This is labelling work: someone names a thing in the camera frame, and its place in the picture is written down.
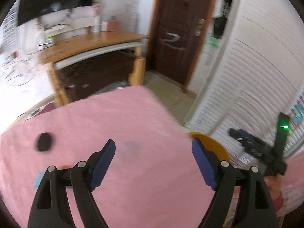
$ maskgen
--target wooden desk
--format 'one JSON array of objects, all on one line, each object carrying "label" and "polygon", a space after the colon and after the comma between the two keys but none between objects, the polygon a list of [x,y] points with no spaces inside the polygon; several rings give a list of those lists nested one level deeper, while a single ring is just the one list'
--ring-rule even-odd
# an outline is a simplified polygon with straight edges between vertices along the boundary
[{"label": "wooden desk", "polygon": [[[146,38],[148,38],[146,35],[125,31],[90,33],[65,39],[54,46],[40,51],[40,63],[49,65],[49,76],[59,105],[68,104],[69,100],[56,74],[54,66],[56,62],[98,48],[128,42],[139,42],[141,39]],[[132,85],[142,85],[143,83],[145,59],[141,57],[141,52],[142,46],[137,46],[135,48],[136,60],[134,62],[134,71],[129,76],[129,81]]]}]

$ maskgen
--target wooden tabletop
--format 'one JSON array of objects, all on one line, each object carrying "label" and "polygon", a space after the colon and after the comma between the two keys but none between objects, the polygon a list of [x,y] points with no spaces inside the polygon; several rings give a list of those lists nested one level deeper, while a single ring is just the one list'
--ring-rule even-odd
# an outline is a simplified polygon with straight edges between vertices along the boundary
[{"label": "wooden tabletop", "polygon": [[88,50],[109,45],[140,41],[141,39],[146,38],[148,38],[147,35],[126,31],[98,32],[75,36],[40,51],[40,63],[54,63]]}]

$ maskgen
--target door panel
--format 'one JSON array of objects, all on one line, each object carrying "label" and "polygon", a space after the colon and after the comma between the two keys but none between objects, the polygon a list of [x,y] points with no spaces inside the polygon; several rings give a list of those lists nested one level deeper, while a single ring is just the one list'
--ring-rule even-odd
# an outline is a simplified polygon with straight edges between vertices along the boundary
[{"label": "door panel", "polygon": [[199,42],[197,29],[210,0],[164,0],[153,52],[154,68],[184,84]]}]

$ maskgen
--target orange wooden door frame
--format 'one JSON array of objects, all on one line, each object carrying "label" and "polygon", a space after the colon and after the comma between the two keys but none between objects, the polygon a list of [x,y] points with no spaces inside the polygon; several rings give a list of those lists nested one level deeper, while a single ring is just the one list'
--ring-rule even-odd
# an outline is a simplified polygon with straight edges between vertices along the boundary
[{"label": "orange wooden door frame", "polygon": [[[158,27],[158,22],[159,22],[159,19],[160,19],[160,13],[161,13],[161,10],[162,10],[161,1],[162,0],[155,0],[155,5],[154,5],[153,17],[152,17],[150,33],[149,33],[147,56],[146,56],[148,67],[151,66],[150,62],[151,62],[151,58],[152,58],[152,53],[153,53],[153,50],[154,50],[154,47],[155,47],[155,44],[156,44],[156,42],[155,42],[156,41],[155,37],[156,37],[156,33],[157,33],[156,29]],[[187,86],[190,82],[191,76],[192,76],[192,74],[194,72],[194,69],[196,67],[196,64],[197,64],[197,60],[198,60],[199,55],[202,51],[202,47],[203,47],[203,44],[204,44],[204,41],[205,41],[206,33],[207,33],[208,27],[210,25],[210,22],[212,20],[212,13],[213,13],[213,10],[214,10],[214,5],[215,5],[215,0],[210,0],[206,23],[205,23],[205,26],[202,30],[202,34],[201,34],[200,39],[199,39],[199,44],[197,46],[196,53],[193,57],[189,72],[187,74],[186,81],[183,85],[184,86],[183,87],[184,91],[187,91]]]}]

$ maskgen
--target red sleeve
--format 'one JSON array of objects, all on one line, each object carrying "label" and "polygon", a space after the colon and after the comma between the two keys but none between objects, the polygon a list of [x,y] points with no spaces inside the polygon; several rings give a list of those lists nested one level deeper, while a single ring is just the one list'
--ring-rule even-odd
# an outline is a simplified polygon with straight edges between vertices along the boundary
[{"label": "red sleeve", "polygon": [[275,211],[279,211],[282,206],[284,204],[284,199],[283,199],[283,196],[282,196],[282,192],[279,196],[279,198],[277,198],[274,202],[273,202],[273,206],[275,207]]}]

